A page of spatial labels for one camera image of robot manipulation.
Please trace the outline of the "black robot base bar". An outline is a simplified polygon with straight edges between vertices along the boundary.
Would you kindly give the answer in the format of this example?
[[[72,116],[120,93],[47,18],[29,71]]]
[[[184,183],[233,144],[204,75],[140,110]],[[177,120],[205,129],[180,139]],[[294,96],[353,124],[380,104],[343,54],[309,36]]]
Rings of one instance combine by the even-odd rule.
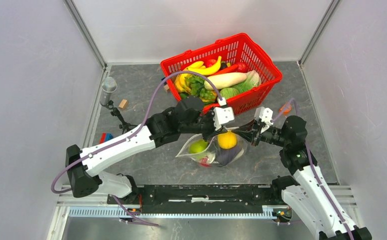
[[[119,201],[139,205],[142,214],[258,214],[262,206],[285,205],[268,184],[148,184]]]

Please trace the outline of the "pale green cabbage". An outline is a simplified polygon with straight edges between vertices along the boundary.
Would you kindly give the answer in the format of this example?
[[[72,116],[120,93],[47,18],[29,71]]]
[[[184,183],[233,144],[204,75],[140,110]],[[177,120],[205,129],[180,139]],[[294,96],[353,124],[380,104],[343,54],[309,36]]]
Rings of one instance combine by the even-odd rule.
[[[246,80],[238,83],[235,88],[240,93],[244,93],[244,92],[250,91],[255,87],[258,87],[261,84],[261,82],[262,81],[259,73],[255,70],[251,70],[247,73]]]

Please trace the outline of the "yellow banana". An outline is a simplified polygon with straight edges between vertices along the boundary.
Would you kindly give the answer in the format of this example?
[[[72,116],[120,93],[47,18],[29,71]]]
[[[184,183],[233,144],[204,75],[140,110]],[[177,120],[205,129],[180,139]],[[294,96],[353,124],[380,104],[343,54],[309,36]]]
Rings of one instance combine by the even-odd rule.
[[[203,61],[196,61],[196,62],[192,63],[191,65],[187,66],[184,69],[184,71],[187,71],[188,68],[196,68],[196,69],[204,68],[203,65],[204,65]],[[189,87],[189,83],[186,80],[186,77],[190,77],[190,76],[191,76],[190,73],[182,73],[176,77],[173,84],[174,84],[174,87],[176,88],[178,93],[187,93],[187,94],[191,93],[191,88]]]
[[[198,73],[198,74],[204,75],[204,76],[211,76],[219,71],[219,69],[221,67],[221,63],[222,63],[222,57],[219,56],[217,58],[216,62],[210,67],[206,67],[206,68],[188,67],[187,71],[195,72],[195,73]]]

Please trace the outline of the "clear zip top bag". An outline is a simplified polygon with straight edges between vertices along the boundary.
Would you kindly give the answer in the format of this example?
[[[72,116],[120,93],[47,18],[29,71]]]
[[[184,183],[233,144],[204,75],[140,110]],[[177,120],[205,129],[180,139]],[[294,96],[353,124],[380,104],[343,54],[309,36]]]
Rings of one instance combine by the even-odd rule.
[[[196,153],[196,154],[189,153],[190,145],[193,142],[201,140],[201,139],[203,140],[203,137],[201,134],[196,134],[196,135],[192,136],[191,138],[189,138],[175,157],[176,158],[183,158],[183,159],[190,159],[199,165],[200,165],[200,159],[202,159],[204,157],[208,157],[209,158],[208,162],[210,164],[210,167],[217,167],[217,168],[224,167],[224,166],[218,166],[216,164],[213,164],[213,162],[216,158],[216,154],[222,149],[218,145],[217,136],[213,137],[210,141],[206,141],[206,142],[208,142],[208,147],[204,151],[202,151],[200,153]],[[247,152],[247,149],[248,149],[248,143],[241,136],[237,135],[237,145],[235,147],[243,148],[244,154],[245,154]]]

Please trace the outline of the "wooden block behind basket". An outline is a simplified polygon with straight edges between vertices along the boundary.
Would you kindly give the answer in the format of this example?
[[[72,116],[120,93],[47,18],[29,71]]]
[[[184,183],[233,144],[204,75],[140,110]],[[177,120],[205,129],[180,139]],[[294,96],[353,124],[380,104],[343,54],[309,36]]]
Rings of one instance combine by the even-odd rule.
[[[168,85],[165,85],[163,88],[164,88],[166,93],[170,92],[170,87]]]

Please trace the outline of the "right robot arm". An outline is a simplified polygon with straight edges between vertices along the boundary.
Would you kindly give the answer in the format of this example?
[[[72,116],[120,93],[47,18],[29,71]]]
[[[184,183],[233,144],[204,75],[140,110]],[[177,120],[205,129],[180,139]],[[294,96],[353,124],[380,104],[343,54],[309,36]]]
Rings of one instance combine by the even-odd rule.
[[[371,240],[370,231],[355,223],[328,187],[306,142],[306,121],[291,115],[281,128],[264,125],[253,120],[234,133],[252,146],[264,142],[281,147],[280,160],[290,175],[272,181],[271,200],[291,207],[316,240]]]

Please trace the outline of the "orange slice toy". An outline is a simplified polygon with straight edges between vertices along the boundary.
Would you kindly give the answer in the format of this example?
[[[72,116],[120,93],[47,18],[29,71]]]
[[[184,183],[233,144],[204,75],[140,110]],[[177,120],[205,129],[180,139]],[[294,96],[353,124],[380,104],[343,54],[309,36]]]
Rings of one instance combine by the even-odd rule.
[[[292,105],[287,102],[279,109],[279,113],[282,115],[287,115],[291,112],[291,110],[292,110]]]

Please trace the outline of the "yellow lemon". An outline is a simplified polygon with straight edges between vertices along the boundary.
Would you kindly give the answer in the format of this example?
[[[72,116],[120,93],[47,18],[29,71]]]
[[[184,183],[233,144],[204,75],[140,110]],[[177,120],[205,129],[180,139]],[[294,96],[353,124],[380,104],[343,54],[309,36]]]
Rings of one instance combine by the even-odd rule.
[[[228,131],[217,135],[217,144],[221,149],[228,150],[238,144],[238,138],[235,133]]]

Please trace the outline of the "red apple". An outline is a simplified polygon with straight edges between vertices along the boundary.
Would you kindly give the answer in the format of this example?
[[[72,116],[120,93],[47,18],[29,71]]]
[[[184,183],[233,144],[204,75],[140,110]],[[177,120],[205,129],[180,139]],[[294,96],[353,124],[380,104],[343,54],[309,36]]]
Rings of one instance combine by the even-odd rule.
[[[204,66],[205,66],[206,68],[209,68],[209,67],[212,67],[216,62],[217,62],[216,59],[207,59],[207,60],[204,62]]]
[[[237,68],[236,68],[236,72],[239,72],[239,73],[247,73],[248,72],[248,66],[246,65],[245,62],[237,62],[236,63],[237,65]]]
[[[211,165],[209,164],[209,158],[206,156],[206,157],[203,157],[200,159],[199,161],[199,164],[203,167],[210,167]]]

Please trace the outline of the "red chili pepper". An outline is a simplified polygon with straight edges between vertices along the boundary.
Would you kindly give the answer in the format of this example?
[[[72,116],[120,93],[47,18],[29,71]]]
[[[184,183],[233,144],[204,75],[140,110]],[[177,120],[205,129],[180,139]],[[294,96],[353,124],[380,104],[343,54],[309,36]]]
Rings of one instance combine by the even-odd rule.
[[[216,75],[221,75],[221,74],[227,74],[227,73],[233,73],[235,72],[237,69],[238,69],[238,65],[237,64],[233,64],[229,67],[226,67],[222,70],[219,70],[218,72],[214,73],[212,76],[216,76]]]

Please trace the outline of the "dark green cucumber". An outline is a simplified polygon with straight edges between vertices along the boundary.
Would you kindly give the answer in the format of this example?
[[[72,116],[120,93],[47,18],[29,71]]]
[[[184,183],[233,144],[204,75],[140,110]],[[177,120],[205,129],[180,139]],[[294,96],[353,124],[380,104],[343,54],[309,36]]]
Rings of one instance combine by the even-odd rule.
[[[187,99],[190,95],[183,92],[183,93],[180,93],[179,96],[180,96],[181,100],[184,100],[184,99]]]

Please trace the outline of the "black mini tripod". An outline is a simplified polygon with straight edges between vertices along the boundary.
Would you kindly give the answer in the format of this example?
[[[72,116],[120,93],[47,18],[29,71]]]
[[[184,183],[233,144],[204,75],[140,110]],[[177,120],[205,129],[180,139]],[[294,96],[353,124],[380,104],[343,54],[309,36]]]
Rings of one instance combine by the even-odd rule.
[[[118,118],[118,120],[120,121],[120,124],[118,125],[118,127],[122,131],[122,134],[125,134],[125,133],[133,130],[136,127],[135,124],[131,124],[131,123],[125,121],[125,119],[122,116],[120,110],[117,107],[114,106],[114,102],[112,100],[109,100],[107,105],[105,105],[105,107],[108,110],[110,110],[110,114],[113,117]]]

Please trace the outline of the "small wooden block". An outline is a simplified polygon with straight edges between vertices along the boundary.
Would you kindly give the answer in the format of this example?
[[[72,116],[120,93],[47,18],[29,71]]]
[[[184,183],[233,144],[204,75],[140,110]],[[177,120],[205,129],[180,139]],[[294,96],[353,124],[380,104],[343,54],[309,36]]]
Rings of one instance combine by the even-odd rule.
[[[128,104],[129,104],[128,100],[123,99],[123,100],[120,102],[120,104],[118,105],[118,108],[119,108],[120,110],[124,111],[124,110],[128,107]]]

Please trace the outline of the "green lettuce leaf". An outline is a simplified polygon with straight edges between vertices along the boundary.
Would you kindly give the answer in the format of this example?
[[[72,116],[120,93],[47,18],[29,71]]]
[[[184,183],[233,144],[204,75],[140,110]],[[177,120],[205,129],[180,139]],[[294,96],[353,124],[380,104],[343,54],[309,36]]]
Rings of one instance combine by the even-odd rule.
[[[205,80],[197,75],[189,75],[185,77],[185,83],[189,88],[188,93],[191,96],[199,97],[201,95],[202,90],[205,88],[204,84]]]

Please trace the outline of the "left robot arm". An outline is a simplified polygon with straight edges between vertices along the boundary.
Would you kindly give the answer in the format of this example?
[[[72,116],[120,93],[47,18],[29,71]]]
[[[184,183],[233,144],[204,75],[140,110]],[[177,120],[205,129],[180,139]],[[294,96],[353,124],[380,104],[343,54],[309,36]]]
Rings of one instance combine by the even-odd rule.
[[[202,115],[204,103],[189,96],[163,112],[153,114],[143,123],[119,137],[93,147],[66,149],[65,170],[73,197],[83,198],[102,192],[132,204],[139,197],[133,178],[105,172],[111,165],[137,153],[176,142],[181,134],[201,134],[210,140],[225,131],[225,125],[235,119],[234,110],[225,100]]]

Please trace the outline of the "red blue toy brick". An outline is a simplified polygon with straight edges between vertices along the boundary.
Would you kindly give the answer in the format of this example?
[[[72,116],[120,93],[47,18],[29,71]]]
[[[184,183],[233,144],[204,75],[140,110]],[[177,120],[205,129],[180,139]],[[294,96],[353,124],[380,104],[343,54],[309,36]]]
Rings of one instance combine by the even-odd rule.
[[[103,132],[102,135],[101,135],[101,138],[100,138],[100,141],[99,143],[102,144],[102,143],[105,143],[109,140],[112,140],[114,137],[111,133],[106,133],[106,132]]]

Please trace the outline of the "white long squash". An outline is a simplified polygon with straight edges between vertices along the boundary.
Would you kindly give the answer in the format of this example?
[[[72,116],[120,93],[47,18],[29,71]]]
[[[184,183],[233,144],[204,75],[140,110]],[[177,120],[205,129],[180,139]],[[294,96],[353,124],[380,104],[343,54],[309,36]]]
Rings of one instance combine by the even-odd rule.
[[[223,88],[228,88],[238,83],[246,80],[247,74],[242,72],[231,72],[225,74],[219,74],[214,76],[209,76],[208,80],[210,80],[217,90],[221,90]]]

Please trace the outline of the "green grape bunch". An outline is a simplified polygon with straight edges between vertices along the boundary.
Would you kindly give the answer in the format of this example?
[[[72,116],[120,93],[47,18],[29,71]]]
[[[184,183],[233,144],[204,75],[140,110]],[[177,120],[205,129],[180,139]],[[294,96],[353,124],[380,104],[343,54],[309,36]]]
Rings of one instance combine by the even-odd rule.
[[[217,94],[214,90],[208,90],[206,88],[202,88],[199,91],[199,98],[205,103],[208,103],[208,102],[213,103],[217,98]]]

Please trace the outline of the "purple eggplant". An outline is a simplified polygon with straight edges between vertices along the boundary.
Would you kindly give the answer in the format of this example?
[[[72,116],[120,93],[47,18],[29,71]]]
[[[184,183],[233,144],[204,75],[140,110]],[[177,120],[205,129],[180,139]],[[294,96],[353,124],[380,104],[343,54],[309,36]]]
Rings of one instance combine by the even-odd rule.
[[[213,164],[225,167],[231,162],[237,160],[244,154],[245,150],[242,147],[233,147],[230,149],[221,149],[215,157]]]

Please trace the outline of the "green lime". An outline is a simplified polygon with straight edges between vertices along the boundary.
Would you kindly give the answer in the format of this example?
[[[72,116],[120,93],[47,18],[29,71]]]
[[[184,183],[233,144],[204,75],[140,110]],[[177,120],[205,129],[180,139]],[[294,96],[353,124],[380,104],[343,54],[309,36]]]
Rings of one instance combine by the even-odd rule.
[[[198,154],[198,153],[201,153],[204,150],[206,150],[207,147],[208,147],[208,142],[203,140],[203,139],[200,139],[200,140],[197,140],[197,141],[193,142],[189,146],[188,150],[189,150],[190,154]]]

